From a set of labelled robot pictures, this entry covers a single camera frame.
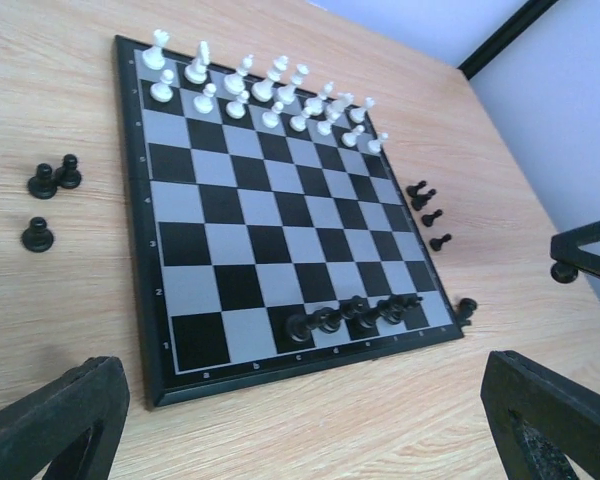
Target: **light wood surface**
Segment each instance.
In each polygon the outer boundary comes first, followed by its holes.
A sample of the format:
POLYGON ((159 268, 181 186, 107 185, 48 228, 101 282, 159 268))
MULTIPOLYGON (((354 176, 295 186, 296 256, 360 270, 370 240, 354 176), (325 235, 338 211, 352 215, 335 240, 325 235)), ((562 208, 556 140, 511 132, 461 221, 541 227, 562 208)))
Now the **light wood surface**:
POLYGON ((488 352, 515 349, 600 393, 600 305, 551 280, 547 216, 463 76, 297 1, 0 1, 0 408, 90 356, 119 356, 131 406, 111 478, 502 478, 479 398, 488 352), (454 239, 434 261, 480 303, 466 338, 148 412, 144 407, 115 103, 113 36, 215 62, 281 53, 372 95, 402 185, 426 178, 454 239), (29 196, 35 165, 72 152, 84 182, 29 196), (44 216, 45 254, 19 236, 44 216))

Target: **tabletop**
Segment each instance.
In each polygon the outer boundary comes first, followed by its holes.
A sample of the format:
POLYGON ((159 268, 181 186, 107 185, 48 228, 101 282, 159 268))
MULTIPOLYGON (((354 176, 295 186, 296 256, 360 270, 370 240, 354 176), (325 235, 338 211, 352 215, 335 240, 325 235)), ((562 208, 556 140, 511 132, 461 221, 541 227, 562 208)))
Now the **tabletop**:
POLYGON ((547 215, 462 74, 291 0, 0 2, 0 409, 88 357, 121 358, 131 405, 111 478, 502 478, 480 402, 489 351, 513 349, 600 393, 600 305, 550 275, 547 215), (401 185, 438 190, 453 241, 433 260, 452 301, 480 308, 434 347, 148 411, 132 286, 113 37, 238 65, 306 63, 373 96, 401 185), (83 183, 31 197, 40 162, 80 158, 83 183), (19 236, 41 215, 43 254, 19 236))

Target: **chessboard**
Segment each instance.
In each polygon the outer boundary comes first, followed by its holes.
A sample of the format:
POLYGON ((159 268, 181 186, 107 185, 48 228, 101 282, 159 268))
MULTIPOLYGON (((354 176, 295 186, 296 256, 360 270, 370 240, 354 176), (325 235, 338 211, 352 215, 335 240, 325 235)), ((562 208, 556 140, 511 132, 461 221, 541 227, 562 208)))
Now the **chessboard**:
MULTIPOLYGON (((162 406, 370 360, 461 338, 453 309, 367 115, 353 148, 316 124, 289 128, 315 96, 298 88, 275 128, 262 123, 273 101, 251 97, 231 118, 235 96, 211 64, 213 110, 193 99, 192 58, 164 50, 173 98, 149 90, 150 45, 117 36, 120 105, 138 323, 148 401, 162 406), (420 297, 398 324, 354 320, 307 341, 292 339, 292 315, 337 309, 357 295, 373 307, 389 295, 420 297)), ((247 88, 260 77, 245 78, 247 88)))

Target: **white chess piece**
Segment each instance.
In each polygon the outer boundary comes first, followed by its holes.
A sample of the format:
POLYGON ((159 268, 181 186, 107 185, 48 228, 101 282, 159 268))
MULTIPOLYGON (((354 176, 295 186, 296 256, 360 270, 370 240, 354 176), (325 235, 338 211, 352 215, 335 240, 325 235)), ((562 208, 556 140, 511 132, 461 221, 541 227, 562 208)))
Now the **white chess piece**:
POLYGON ((352 93, 339 93, 338 99, 331 102, 326 107, 327 113, 334 111, 338 113, 344 112, 345 108, 353 103, 353 94, 352 93))
POLYGON ((331 133, 331 127, 333 126, 335 121, 338 119, 338 117, 340 117, 340 115, 342 115, 342 114, 331 111, 331 112, 327 112, 326 115, 327 115, 327 119, 323 120, 322 122, 318 122, 318 125, 317 125, 318 133, 323 136, 327 136, 331 133))
POLYGON ((253 55, 247 55, 242 59, 240 66, 236 68, 236 73, 224 77, 224 88, 231 95, 240 95, 244 90, 244 77, 249 74, 253 67, 253 55))
POLYGON ((184 76, 191 83, 201 85, 207 80, 207 67, 210 63, 209 44, 203 40, 198 45, 196 58, 193 59, 191 65, 187 65, 187 68, 184 69, 184 76))
POLYGON ((160 74, 160 80, 151 85, 149 93, 156 102, 167 103, 173 98, 173 91, 169 86, 173 83, 173 77, 171 70, 163 70, 160 74))
POLYGON ((162 70, 164 67, 164 55, 162 49, 169 41, 169 34, 164 30, 153 32, 153 46, 142 52, 142 61, 151 70, 162 70))
POLYGON ((362 132, 364 132, 364 127, 362 125, 358 125, 350 132, 343 133, 342 143, 344 143, 349 148, 355 147, 356 143, 358 143, 358 137, 362 132))
POLYGON ((291 117, 291 120, 289 120, 289 125, 296 132, 304 132, 307 129, 307 118, 309 118, 310 116, 311 116, 311 108, 304 107, 304 109, 302 110, 300 115, 291 117))
POLYGON ((309 75, 309 67, 298 64, 295 73, 291 75, 291 83, 278 88, 276 91, 276 100, 285 105, 291 105, 296 98, 296 88, 302 85, 304 77, 307 75, 309 75))
POLYGON ((261 102, 268 102, 273 96, 273 82, 279 82, 282 73, 287 70, 289 58, 286 55, 276 58, 273 65, 267 70, 267 78, 261 82, 254 83, 251 94, 261 102))
POLYGON ((227 103, 227 115, 231 118, 240 119, 244 117, 246 110, 245 104, 249 101, 249 92, 243 90, 233 102, 227 103))
POLYGON ((324 102, 329 98, 329 94, 333 91, 333 82, 329 82, 322 87, 317 96, 308 98, 304 102, 305 107, 311 109, 311 115, 320 115, 324 110, 324 102))
POLYGON ((213 101, 211 99, 216 94, 216 90, 217 88, 213 83, 207 83, 204 86, 202 95, 198 95, 193 99, 193 106, 198 112, 207 114, 213 110, 213 101))
POLYGON ((382 150, 382 144, 386 142, 388 138, 389 134, 383 132, 375 140, 369 140, 367 142, 367 148, 371 153, 380 153, 380 150, 382 150))
POLYGON ((264 112, 262 114, 262 123, 264 123, 264 126, 267 128, 276 128, 280 123, 280 112, 282 112, 283 108, 284 105, 282 102, 276 102, 271 107, 271 110, 264 112))
POLYGON ((365 98, 364 104, 362 105, 362 107, 353 108, 353 109, 351 109, 351 111, 349 111, 349 118, 354 123, 364 122, 364 114, 367 113, 367 110, 369 110, 375 104, 376 104, 376 101, 373 98, 371 98, 371 97, 365 98))

